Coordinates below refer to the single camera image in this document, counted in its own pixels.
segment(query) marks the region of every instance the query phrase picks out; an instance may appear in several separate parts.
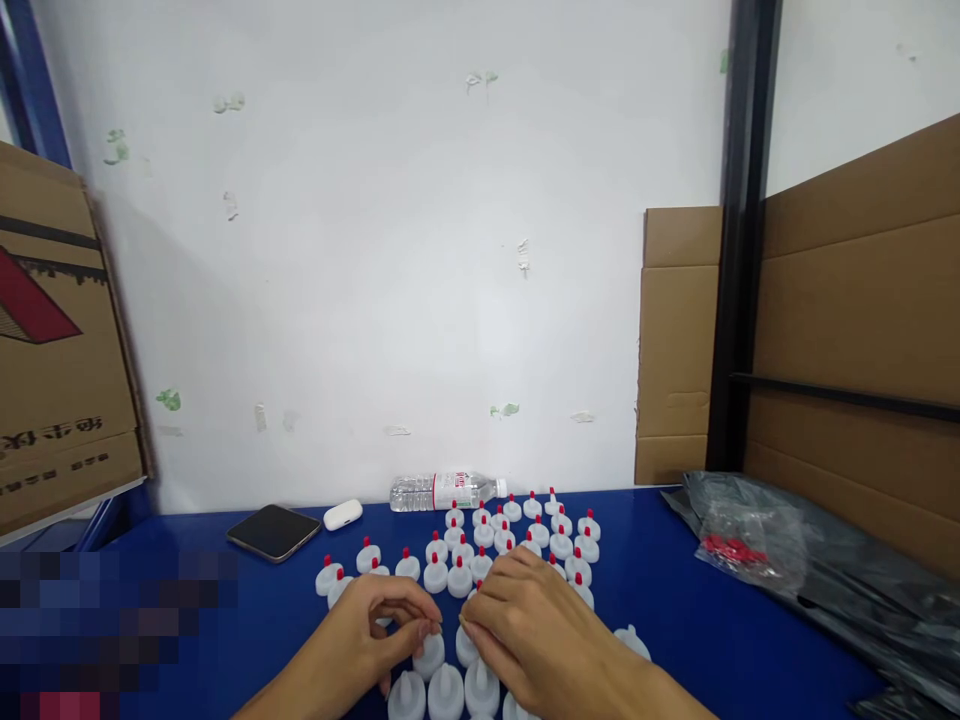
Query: white wall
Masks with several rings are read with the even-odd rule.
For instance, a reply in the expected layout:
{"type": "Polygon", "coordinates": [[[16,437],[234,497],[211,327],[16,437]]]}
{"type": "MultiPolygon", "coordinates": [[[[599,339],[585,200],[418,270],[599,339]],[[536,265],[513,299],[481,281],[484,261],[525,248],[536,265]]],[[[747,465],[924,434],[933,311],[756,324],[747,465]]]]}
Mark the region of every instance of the white wall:
{"type": "Polygon", "coordinates": [[[958,112],[957,0],[783,0],[769,195],[958,112]]]}
{"type": "Polygon", "coordinates": [[[35,10],[163,511],[384,500],[397,473],[461,467],[632,483],[642,213],[718,202],[727,0],[35,10]],[[489,101],[474,70],[499,74],[489,101]],[[131,159],[109,167],[113,128],[131,159]]]}

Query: finger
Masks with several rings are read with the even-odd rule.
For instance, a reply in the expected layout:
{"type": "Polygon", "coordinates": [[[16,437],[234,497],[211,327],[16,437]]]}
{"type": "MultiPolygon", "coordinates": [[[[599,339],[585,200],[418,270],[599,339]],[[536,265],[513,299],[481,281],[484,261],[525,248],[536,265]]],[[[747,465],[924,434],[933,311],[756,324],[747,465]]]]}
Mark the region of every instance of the finger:
{"type": "Polygon", "coordinates": [[[477,646],[480,657],[493,670],[493,674],[500,678],[514,695],[527,695],[530,683],[526,673],[523,672],[520,663],[517,662],[513,654],[503,646],[503,643],[497,640],[488,630],[463,619],[462,616],[460,624],[463,625],[463,631],[467,633],[467,637],[477,646]]]}
{"type": "Polygon", "coordinates": [[[417,620],[398,629],[393,635],[376,642],[376,656],[382,671],[389,671],[403,662],[423,645],[430,632],[430,621],[417,620]]]}
{"type": "Polygon", "coordinates": [[[397,577],[396,575],[387,577],[383,575],[364,575],[350,584],[353,585],[354,583],[362,583],[360,588],[363,593],[361,599],[371,610],[387,600],[406,600],[415,608],[418,608],[424,617],[437,622],[443,620],[443,615],[440,614],[437,603],[412,578],[397,577]]]}

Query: white plastic container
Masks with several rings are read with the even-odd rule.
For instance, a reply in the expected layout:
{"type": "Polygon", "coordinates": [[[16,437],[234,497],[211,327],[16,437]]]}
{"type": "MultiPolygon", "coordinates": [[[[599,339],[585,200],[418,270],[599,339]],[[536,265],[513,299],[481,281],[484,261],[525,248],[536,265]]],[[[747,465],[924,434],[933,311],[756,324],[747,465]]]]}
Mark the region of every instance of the white plastic container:
{"type": "Polygon", "coordinates": [[[490,513],[484,507],[483,500],[480,501],[480,507],[473,511],[473,526],[477,527],[480,524],[480,518],[486,518],[487,522],[490,522],[490,513]]]}
{"type": "Polygon", "coordinates": [[[520,547],[525,547],[538,558],[543,558],[543,548],[533,541],[533,532],[531,530],[527,530],[527,539],[520,543],[520,547]]]}
{"type": "Polygon", "coordinates": [[[469,565],[473,555],[473,545],[467,542],[467,534],[460,533],[460,543],[453,546],[453,552],[450,554],[451,564],[456,565],[457,558],[463,558],[463,564],[469,565]]]}
{"type": "Polygon", "coordinates": [[[460,538],[463,537],[463,528],[457,525],[456,518],[453,519],[453,525],[447,528],[443,534],[443,541],[447,544],[447,549],[453,552],[453,549],[460,544],[460,538]]]}
{"type": "Polygon", "coordinates": [[[463,714],[463,677],[453,665],[444,663],[427,688],[430,720],[460,720],[463,714]]]}
{"type": "Polygon", "coordinates": [[[380,548],[370,544],[370,537],[363,539],[363,549],[357,553],[357,572],[364,575],[373,567],[373,559],[380,560],[380,548]]]}
{"type": "Polygon", "coordinates": [[[337,570],[337,582],[333,584],[333,587],[330,588],[330,592],[327,594],[328,611],[333,610],[333,606],[337,604],[337,600],[343,595],[343,591],[347,589],[347,585],[350,584],[351,580],[353,580],[353,576],[344,575],[343,568],[337,570]]]}
{"type": "Polygon", "coordinates": [[[533,541],[542,548],[550,544],[550,530],[540,522],[540,516],[534,516],[534,522],[527,528],[533,534],[533,541]]]}
{"type": "Polygon", "coordinates": [[[480,652],[477,650],[477,646],[473,644],[473,640],[467,635],[467,631],[463,629],[463,625],[457,628],[456,645],[457,661],[466,670],[474,660],[480,657],[480,652]]]}
{"type": "Polygon", "coordinates": [[[577,533],[583,535],[584,528],[590,528],[590,537],[594,542],[600,542],[600,523],[593,519],[593,509],[587,510],[587,516],[577,520],[577,533]]]}
{"type": "Polygon", "coordinates": [[[530,491],[530,498],[523,501],[523,514],[530,520],[543,514],[543,505],[537,500],[537,494],[533,490],[530,491]]]}
{"type": "Polygon", "coordinates": [[[427,635],[423,639],[423,655],[413,659],[414,671],[423,678],[424,682],[430,682],[434,673],[443,665],[445,653],[443,634],[427,635]]]}
{"type": "Polygon", "coordinates": [[[543,504],[543,511],[547,515],[556,515],[560,512],[560,503],[557,501],[557,494],[550,488],[550,500],[543,504]]]}
{"type": "Polygon", "coordinates": [[[520,509],[520,504],[513,499],[513,493],[510,493],[510,501],[503,506],[503,514],[512,523],[520,522],[520,518],[523,517],[523,510],[520,509]]]}
{"type": "Polygon", "coordinates": [[[423,720],[427,710],[427,688],[423,678],[404,670],[387,697],[388,720],[423,720]]]}
{"type": "Polygon", "coordinates": [[[585,527],[583,531],[586,535],[577,535],[574,547],[583,553],[583,559],[588,563],[595,563],[600,559],[600,546],[593,541],[591,534],[593,529],[585,527]]]}
{"type": "Polygon", "coordinates": [[[423,571],[423,587],[434,595],[447,589],[447,564],[440,562],[437,553],[433,553],[430,564],[423,571]]]}
{"type": "Polygon", "coordinates": [[[457,508],[457,501],[453,501],[453,507],[450,510],[447,510],[447,514],[444,516],[444,520],[447,522],[447,527],[453,527],[453,521],[457,521],[457,527],[463,527],[463,510],[457,508]]]}
{"type": "Polygon", "coordinates": [[[447,547],[447,543],[440,539],[440,533],[436,530],[433,531],[433,540],[427,543],[427,550],[424,553],[427,563],[433,560],[434,553],[437,554],[437,559],[441,563],[446,563],[447,556],[450,554],[450,548],[447,547]]]}
{"type": "Polygon", "coordinates": [[[560,526],[563,525],[564,534],[567,537],[573,537],[573,520],[568,518],[565,513],[563,505],[560,505],[560,509],[557,511],[556,515],[550,518],[550,527],[553,528],[555,533],[560,532],[560,526]]]}
{"type": "Polygon", "coordinates": [[[553,553],[550,553],[550,567],[560,573],[560,577],[564,580],[567,579],[567,571],[563,569],[563,565],[557,562],[557,556],[553,553]]]}
{"type": "Polygon", "coordinates": [[[647,660],[650,660],[650,651],[647,650],[647,646],[644,645],[643,640],[637,637],[636,628],[633,625],[627,625],[627,629],[624,630],[621,628],[613,633],[617,640],[622,642],[628,648],[633,650],[640,657],[645,657],[647,660]]]}
{"type": "Polygon", "coordinates": [[[573,555],[568,557],[563,563],[563,569],[567,571],[567,580],[573,580],[576,578],[577,573],[580,573],[584,585],[590,587],[590,584],[593,582],[593,570],[590,568],[590,563],[581,557],[581,551],[578,547],[573,548],[573,555]]]}
{"type": "Polygon", "coordinates": [[[493,546],[497,549],[498,555],[506,555],[517,544],[517,538],[508,529],[508,523],[504,520],[500,529],[493,535],[493,546]]]}
{"type": "Polygon", "coordinates": [[[557,556],[557,560],[566,560],[573,555],[573,543],[567,537],[564,526],[560,526],[560,532],[550,536],[550,552],[557,556]]]}
{"type": "Polygon", "coordinates": [[[500,707],[500,680],[477,658],[467,668],[463,694],[471,716],[496,715],[500,707]]]}
{"type": "Polygon", "coordinates": [[[492,566],[493,560],[487,555],[487,549],[481,546],[477,556],[470,561],[470,573],[473,575],[473,581],[483,580],[492,566]]]}
{"type": "Polygon", "coordinates": [[[493,546],[493,526],[486,517],[480,518],[480,524],[473,531],[473,542],[477,547],[493,546]]]}
{"type": "Polygon", "coordinates": [[[517,699],[513,697],[513,693],[508,692],[503,699],[503,720],[540,720],[540,718],[517,705],[517,699]]]}
{"type": "Polygon", "coordinates": [[[330,591],[337,582],[337,570],[343,570],[343,565],[331,562],[329,555],[324,556],[323,570],[317,573],[317,580],[314,583],[317,595],[326,597],[330,594],[330,591]]]}
{"type": "Polygon", "coordinates": [[[397,577],[413,578],[414,582],[420,580],[420,558],[410,554],[410,548],[403,549],[403,559],[397,563],[393,569],[393,574],[397,577]]]}
{"type": "Polygon", "coordinates": [[[473,573],[463,564],[463,558],[457,558],[457,564],[447,573],[447,590],[455,598],[465,598],[473,590],[473,573]]]}
{"type": "Polygon", "coordinates": [[[590,591],[590,588],[583,584],[583,576],[580,575],[580,573],[577,573],[573,580],[570,581],[570,587],[576,590],[577,595],[583,598],[587,607],[593,610],[593,593],[590,591]]]}
{"type": "Polygon", "coordinates": [[[488,478],[474,472],[405,475],[393,481],[390,509],[449,510],[453,501],[461,510],[480,506],[481,500],[507,496],[507,481],[488,478]]]}

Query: cardboard box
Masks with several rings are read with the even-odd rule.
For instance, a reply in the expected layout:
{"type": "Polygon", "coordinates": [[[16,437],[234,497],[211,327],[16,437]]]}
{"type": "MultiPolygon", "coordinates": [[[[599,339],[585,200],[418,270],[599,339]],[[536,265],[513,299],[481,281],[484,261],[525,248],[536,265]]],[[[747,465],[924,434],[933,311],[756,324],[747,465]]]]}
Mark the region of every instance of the cardboard box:
{"type": "Polygon", "coordinates": [[[647,210],[637,485],[679,482],[704,466],[722,222],[719,207],[647,210]]]}
{"type": "Polygon", "coordinates": [[[143,475],[80,178],[0,143],[0,535],[143,475]]]}

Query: water bottle label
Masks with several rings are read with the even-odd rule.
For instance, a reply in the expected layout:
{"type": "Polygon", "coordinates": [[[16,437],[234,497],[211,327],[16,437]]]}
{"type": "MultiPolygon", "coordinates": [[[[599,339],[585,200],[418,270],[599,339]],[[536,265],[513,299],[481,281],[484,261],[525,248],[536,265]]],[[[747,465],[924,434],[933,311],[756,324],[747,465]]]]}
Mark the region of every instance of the water bottle label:
{"type": "Polygon", "coordinates": [[[469,479],[466,473],[450,473],[433,476],[433,509],[449,510],[453,501],[457,501],[457,508],[469,510],[473,507],[473,498],[467,486],[469,479]]]}

